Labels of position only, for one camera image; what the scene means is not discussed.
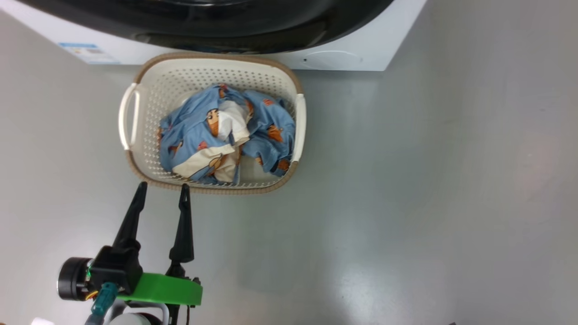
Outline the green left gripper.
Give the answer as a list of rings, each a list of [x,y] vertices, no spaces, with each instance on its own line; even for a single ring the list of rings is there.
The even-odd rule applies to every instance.
[[[113,242],[114,249],[140,250],[136,240],[139,216],[145,207],[147,182],[139,183],[132,202],[124,216]],[[194,237],[190,202],[190,187],[183,184],[179,198],[179,224],[173,247],[169,252],[171,265],[166,275],[145,272],[131,295],[118,294],[117,299],[123,301],[142,301],[154,304],[169,305],[201,305],[204,288],[192,280],[182,279],[185,270],[182,264],[194,260]]]

